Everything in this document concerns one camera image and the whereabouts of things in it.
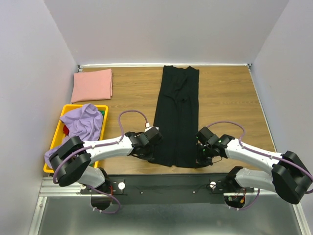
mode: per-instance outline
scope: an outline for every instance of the purple cloth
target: purple cloth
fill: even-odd
[[[61,116],[60,120],[69,129],[69,134],[62,140],[62,144],[74,136],[79,136],[82,141],[99,140],[103,116],[93,104],[84,104],[81,108],[73,109]],[[45,153],[45,163],[50,168],[52,167],[49,157],[60,147],[61,145],[56,146]]]

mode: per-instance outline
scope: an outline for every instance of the gray floor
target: gray floor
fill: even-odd
[[[291,204],[261,195],[246,211],[220,204],[124,205],[118,214],[93,212],[88,197],[48,198],[41,235],[299,235]]]

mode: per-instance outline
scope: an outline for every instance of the black pants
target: black pants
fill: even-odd
[[[154,126],[163,142],[155,146],[152,163],[197,168],[199,70],[164,66]]]

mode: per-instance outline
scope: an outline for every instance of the metal bracket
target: metal bracket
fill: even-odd
[[[124,193],[124,189],[120,189],[118,187],[118,185],[120,183],[125,183],[125,179],[120,179],[120,178],[110,178],[112,187],[113,187],[113,194],[114,195],[119,195],[119,194],[123,194]],[[80,194],[81,195],[99,195],[97,192],[89,189],[89,188],[85,188],[80,190]]]
[[[297,205],[292,205],[292,206],[293,206],[295,215],[297,217],[301,233],[303,235],[311,235],[310,228],[309,228],[307,219],[304,215],[301,203],[299,203]]]
[[[81,194],[79,183],[74,183],[66,187],[60,187],[52,181],[52,177],[44,177],[39,191],[40,197],[90,197],[91,193]],[[102,194],[95,194],[97,197],[107,197]]]
[[[45,204],[47,202],[47,197],[38,197],[37,205],[35,208],[33,220],[30,224],[30,229],[28,235],[38,234],[41,220],[45,211]]]
[[[227,188],[225,188],[223,185],[222,185],[222,180],[218,180],[217,182],[213,182],[211,181],[210,179],[210,184],[211,183],[214,183],[215,184],[215,187],[211,187],[211,191],[213,194],[224,194],[224,193],[240,193],[242,190],[238,190],[236,192],[233,192],[233,191],[229,191]],[[254,192],[254,188],[245,188],[246,189],[246,192]]]
[[[83,67],[81,65],[77,65],[78,67],[78,71],[77,72],[82,72],[83,71]]]

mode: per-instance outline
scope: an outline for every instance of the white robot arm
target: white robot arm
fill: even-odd
[[[236,159],[259,168],[249,170],[237,166],[225,180],[216,185],[228,192],[238,192],[242,188],[262,188],[276,192],[285,201],[297,204],[312,184],[308,174],[286,162],[292,162],[307,171],[298,156],[287,151],[285,154],[269,152],[243,144],[229,135],[220,138],[207,127],[202,128],[196,137],[199,144],[197,162],[211,165],[216,156]],[[74,182],[88,185],[99,191],[107,191],[110,183],[101,168],[90,164],[114,156],[135,156],[149,160],[153,147],[162,139],[158,128],[149,127],[142,133],[127,132],[124,136],[104,141],[81,141],[73,137],[51,157],[58,184],[62,187]]]

